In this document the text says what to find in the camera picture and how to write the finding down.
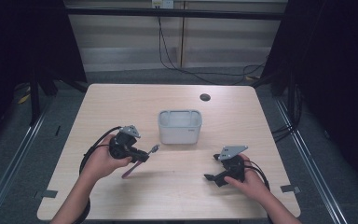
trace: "hand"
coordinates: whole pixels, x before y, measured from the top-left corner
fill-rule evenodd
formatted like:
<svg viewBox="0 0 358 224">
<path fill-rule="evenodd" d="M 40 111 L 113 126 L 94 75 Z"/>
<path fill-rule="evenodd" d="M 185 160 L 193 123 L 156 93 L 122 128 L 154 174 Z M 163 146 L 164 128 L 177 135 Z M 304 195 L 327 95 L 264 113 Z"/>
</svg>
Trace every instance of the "hand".
<svg viewBox="0 0 358 224">
<path fill-rule="evenodd" d="M 239 156 L 244 160 L 244 164 L 246 166 L 252 166 L 247 156 L 243 154 L 239 154 Z M 256 171 L 252 170 L 251 168 L 245 168 L 244 175 L 245 180 L 243 182 L 240 182 L 239 180 L 236 180 L 230 176 L 225 176 L 225 181 L 239 189 L 249 198 L 257 201 L 259 200 L 260 196 L 269 192 Z"/>
<path fill-rule="evenodd" d="M 110 139 L 113 137 L 115 136 L 109 134 L 104 138 L 100 147 L 97 147 L 89 157 L 81 175 L 86 175 L 97 181 L 112 174 L 117 168 L 127 166 L 131 162 L 132 157 L 117 160 L 110 155 L 109 146 L 105 145 L 109 145 Z"/>
</svg>

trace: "small round object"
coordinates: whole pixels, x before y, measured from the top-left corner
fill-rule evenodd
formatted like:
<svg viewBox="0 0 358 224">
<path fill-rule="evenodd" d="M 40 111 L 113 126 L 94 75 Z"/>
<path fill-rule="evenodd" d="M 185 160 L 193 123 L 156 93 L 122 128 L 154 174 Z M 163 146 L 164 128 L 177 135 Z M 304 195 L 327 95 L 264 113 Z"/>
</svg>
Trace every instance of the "small round object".
<svg viewBox="0 0 358 224">
<path fill-rule="evenodd" d="M 200 96 L 200 99 L 201 101 L 210 101 L 211 100 L 211 96 L 207 93 L 203 93 L 201 96 Z"/>
</svg>

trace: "gray floor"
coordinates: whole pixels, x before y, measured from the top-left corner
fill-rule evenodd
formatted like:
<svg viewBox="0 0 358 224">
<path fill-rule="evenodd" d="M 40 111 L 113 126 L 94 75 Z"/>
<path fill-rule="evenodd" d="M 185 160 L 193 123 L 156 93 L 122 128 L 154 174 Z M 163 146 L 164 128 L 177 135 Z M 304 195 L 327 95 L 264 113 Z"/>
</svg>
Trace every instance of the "gray floor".
<svg viewBox="0 0 358 224">
<path fill-rule="evenodd" d="M 240 74 L 242 68 L 198 68 L 191 71 L 224 72 Z M 242 77 L 220 75 L 200 75 L 217 84 L 231 84 Z M 201 84 L 209 83 L 190 74 L 181 74 L 167 69 L 98 72 L 88 73 L 89 83 L 158 83 L 158 84 Z M 239 85 L 247 85 L 249 81 L 241 81 Z M 65 84 L 58 83 L 59 92 L 56 97 L 48 98 L 42 95 L 42 105 L 48 107 L 44 122 L 33 141 L 20 170 L 6 198 L 0 206 L 0 223 L 44 223 L 36 217 L 40 204 L 34 195 L 37 191 L 46 189 L 55 165 L 60 157 L 66 138 L 76 118 L 76 113 L 84 98 L 84 93 L 76 91 Z M 24 90 L 15 92 L 15 100 L 7 111 L 0 133 L 0 178 L 5 173 L 8 164 L 16 153 L 23 136 L 28 130 L 31 117 L 30 102 L 17 105 L 17 100 Z M 256 89 L 260 103 L 272 131 L 284 125 L 276 99 L 271 96 L 269 86 Z M 326 184 L 336 197 L 339 207 L 348 223 L 358 223 L 358 175 L 351 166 L 343 160 L 339 149 L 324 135 L 324 129 L 317 119 L 304 106 L 299 130 L 309 147 L 312 158 L 316 161 Z M 323 198 L 316 188 L 310 173 L 303 162 L 296 144 L 291 136 L 277 143 L 283 164 L 292 185 L 301 189 L 296 195 L 301 208 L 299 217 L 303 223 L 334 223 L 326 209 Z M 230 221 L 187 221 L 186 223 L 237 223 Z M 241 223 L 268 223 L 265 219 L 242 220 Z"/>
</svg>

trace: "metal rail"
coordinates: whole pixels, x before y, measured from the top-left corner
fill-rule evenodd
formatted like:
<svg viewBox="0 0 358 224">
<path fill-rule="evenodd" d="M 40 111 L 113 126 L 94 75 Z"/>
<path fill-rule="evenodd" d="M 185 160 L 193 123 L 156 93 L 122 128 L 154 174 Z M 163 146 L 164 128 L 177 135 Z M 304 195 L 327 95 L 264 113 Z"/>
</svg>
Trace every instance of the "metal rail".
<svg viewBox="0 0 358 224">
<path fill-rule="evenodd" d="M 143 16 L 143 17 L 180 17 L 180 18 L 215 18 L 281 21 L 285 18 L 299 18 L 304 15 L 286 15 L 273 12 L 240 12 L 194 9 L 165 8 L 119 8 L 119 7 L 16 7 L 22 12 L 65 13 L 72 15 L 101 16 Z"/>
<path fill-rule="evenodd" d="M 281 115 L 287 126 L 291 125 L 290 118 L 287 115 L 287 108 L 282 100 L 276 101 L 277 106 L 281 112 Z M 293 141 L 295 142 L 298 152 L 301 155 L 308 171 L 310 172 L 310 176 L 319 191 L 319 194 L 324 201 L 324 205 L 327 208 L 331 218 L 336 224 L 348 224 L 344 214 L 336 200 L 336 197 L 333 195 L 332 191 L 328 187 L 327 183 L 324 181 L 324 177 L 322 176 L 315 160 L 312 158 L 310 151 L 307 145 L 304 142 L 300 132 L 298 130 L 293 131 L 291 134 Z"/>
<path fill-rule="evenodd" d="M 2 178 L 0 179 L 0 207 L 7 196 L 7 193 L 10 190 L 10 187 L 14 181 L 14 178 L 17 172 L 20 170 L 22 162 L 24 161 L 31 144 L 36 137 L 40 127 L 42 126 L 43 120 L 45 118 L 46 112 L 48 111 L 53 99 L 49 98 L 45 109 L 43 110 L 42 114 L 36 120 L 33 126 L 28 129 L 27 134 L 21 141 L 19 148 L 17 149 L 16 154 L 14 155 L 13 159 L 10 162 L 10 165 L 7 167 L 5 173 L 3 174 Z"/>
</svg>

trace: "wrist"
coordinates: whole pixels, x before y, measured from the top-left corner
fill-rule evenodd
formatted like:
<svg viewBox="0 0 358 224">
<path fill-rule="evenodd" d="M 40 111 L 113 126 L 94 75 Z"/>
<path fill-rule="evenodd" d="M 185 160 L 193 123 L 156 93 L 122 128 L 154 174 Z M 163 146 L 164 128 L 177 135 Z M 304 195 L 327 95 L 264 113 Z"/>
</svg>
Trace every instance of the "wrist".
<svg viewBox="0 0 358 224">
<path fill-rule="evenodd" d="M 79 181 L 89 184 L 89 185 L 95 185 L 95 183 L 97 183 L 98 180 L 100 180 L 101 178 L 96 176 L 93 173 L 89 173 L 89 172 L 82 172 L 79 176 Z"/>
<path fill-rule="evenodd" d="M 261 189 L 260 191 L 257 192 L 257 194 L 253 197 L 253 199 L 263 204 L 263 203 L 268 203 L 272 197 L 274 196 L 268 189 Z"/>
</svg>

